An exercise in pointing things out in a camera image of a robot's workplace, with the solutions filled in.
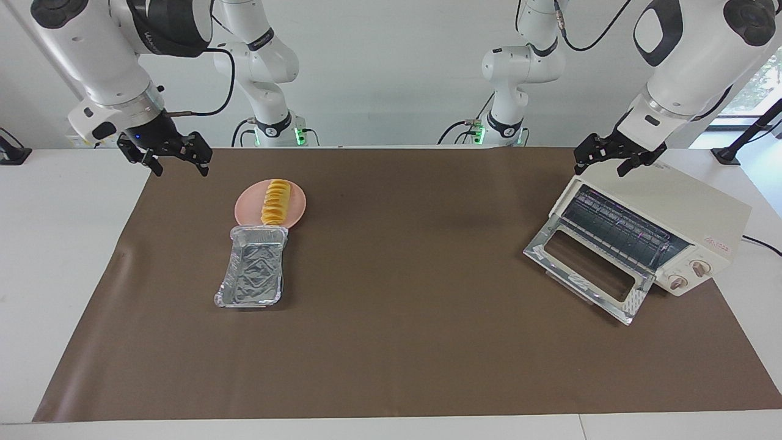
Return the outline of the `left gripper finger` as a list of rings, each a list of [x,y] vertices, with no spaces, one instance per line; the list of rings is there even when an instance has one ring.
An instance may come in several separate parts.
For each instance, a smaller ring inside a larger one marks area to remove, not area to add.
[[[665,142],[662,142],[654,150],[646,150],[637,143],[626,142],[621,147],[619,154],[619,157],[624,161],[618,166],[618,176],[624,177],[635,168],[654,164],[665,151],[667,151],[667,143]]]
[[[608,151],[606,151],[607,141],[598,136],[597,133],[591,133],[586,137],[573,151],[576,161],[574,166],[575,175],[581,175],[593,164],[608,161]]]

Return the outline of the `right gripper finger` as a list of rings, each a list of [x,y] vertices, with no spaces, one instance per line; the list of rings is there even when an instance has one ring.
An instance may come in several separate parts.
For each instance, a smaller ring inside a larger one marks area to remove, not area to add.
[[[147,167],[156,177],[160,177],[164,173],[164,167],[162,167],[153,151],[137,147],[127,134],[120,134],[117,138],[117,146],[130,163],[139,163]]]
[[[206,177],[210,170],[213,150],[204,137],[197,131],[181,136],[178,140],[178,158],[196,166],[201,176]]]

